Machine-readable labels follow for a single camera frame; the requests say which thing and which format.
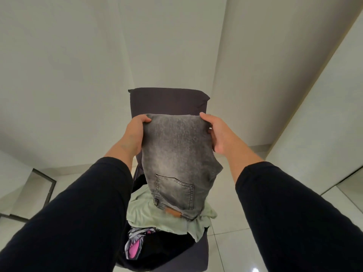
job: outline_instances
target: gray jeans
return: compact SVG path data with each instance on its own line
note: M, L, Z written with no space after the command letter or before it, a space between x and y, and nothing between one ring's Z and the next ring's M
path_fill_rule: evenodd
M212 150L209 123L194 115L147 114L142 166L160 209L195 219L223 167Z

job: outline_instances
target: brown leather patch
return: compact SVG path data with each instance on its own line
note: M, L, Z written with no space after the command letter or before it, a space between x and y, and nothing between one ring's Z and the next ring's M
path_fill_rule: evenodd
M182 216L182 213L181 212L178 212L178 211L175 211L169 207L165 207L165 212L170 214L170 215L173 215L177 218L180 218Z

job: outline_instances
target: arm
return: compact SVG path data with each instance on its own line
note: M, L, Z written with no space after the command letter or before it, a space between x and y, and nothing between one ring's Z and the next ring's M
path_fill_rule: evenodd
M0 271L113 270L133 186L129 169L149 121L134 117L106 157L14 235L0 253Z
M227 157L236 191L269 271L361 271L363 233L320 195L263 162L207 114L215 151Z

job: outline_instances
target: green fabric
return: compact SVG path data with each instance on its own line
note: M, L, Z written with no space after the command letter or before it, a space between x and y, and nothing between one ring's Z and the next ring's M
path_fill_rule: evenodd
M196 242L202 238L204 228L211 226L210 218L215 219L216 217L216 211L206 202L204 210L195 220L176 218L154 205L154 199L147 184L131 194L126 215L126 219L132 227L155 227L178 235L189 233Z

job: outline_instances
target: black sleeve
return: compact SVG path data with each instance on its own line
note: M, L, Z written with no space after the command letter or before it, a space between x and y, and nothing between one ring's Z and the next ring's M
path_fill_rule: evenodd
M31 218L0 252L0 271L112 271L133 181L104 157Z
M363 271L363 233L269 162L247 166L236 191L269 271Z

